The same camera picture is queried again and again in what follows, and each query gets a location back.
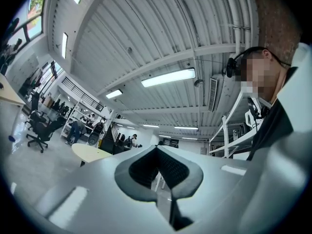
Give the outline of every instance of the gray floor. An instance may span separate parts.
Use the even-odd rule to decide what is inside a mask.
[[[20,196],[31,205],[60,179],[80,167],[81,160],[72,152],[65,139],[60,139],[60,130],[55,132],[44,153],[40,147],[32,143],[27,146],[26,134],[35,135],[28,131],[25,125],[27,116],[19,115],[15,129],[15,143],[8,140],[14,117],[18,107],[0,102],[0,161],[8,186],[16,183],[15,195]]]

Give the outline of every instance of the round table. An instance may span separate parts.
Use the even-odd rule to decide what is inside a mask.
[[[80,143],[73,144],[72,149],[74,154],[82,159],[80,166],[83,166],[85,163],[90,163],[98,159],[107,158],[112,155],[99,148]]]

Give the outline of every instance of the man's ear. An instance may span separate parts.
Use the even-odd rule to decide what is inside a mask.
[[[271,52],[267,49],[262,50],[262,55],[264,59],[273,60]]]

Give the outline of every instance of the white desk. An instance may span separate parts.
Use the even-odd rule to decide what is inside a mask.
[[[19,115],[21,113],[21,110],[23,106],[25,105],[25,102],[18,96],[18,94],[13,90],[7,79],[4,75],[0,74],[0,82],[3,84],[3,89],[0,89],[0,100],[7,101],[13,105],[19,106],[19,110],[15,116],[15,120],[13,122],[11,135],[9,136],[10,141],[15,141],[13,134],[14,129],[16,126],[16,123],[18,121]]]
[[[74,154],[76,154],[79,158],[82,159],[83,162],[81,163],[81,165],[83,165],[84,162],[90,163],[98,159],[103,159],[112,156],[110,153],[107,153],[101,149],[86,144],[75,143],[72,145],[72,149]]]

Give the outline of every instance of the brick wall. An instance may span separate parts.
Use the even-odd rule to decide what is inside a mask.
[[[290,63],[302,30],[282,0],[255,0],[259,17],[259,46]]]

